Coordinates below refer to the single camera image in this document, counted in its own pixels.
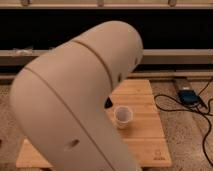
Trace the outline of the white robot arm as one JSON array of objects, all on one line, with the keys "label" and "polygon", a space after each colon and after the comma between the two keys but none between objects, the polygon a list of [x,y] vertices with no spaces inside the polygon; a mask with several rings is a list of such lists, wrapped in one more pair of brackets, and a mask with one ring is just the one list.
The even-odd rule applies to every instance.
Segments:
[{"label": "white robot arm", "polygon": [[97,25],[27,64],[10,104],[23,133],[56,171],[141,171],[104,105],[143,55],[133,26]]}]

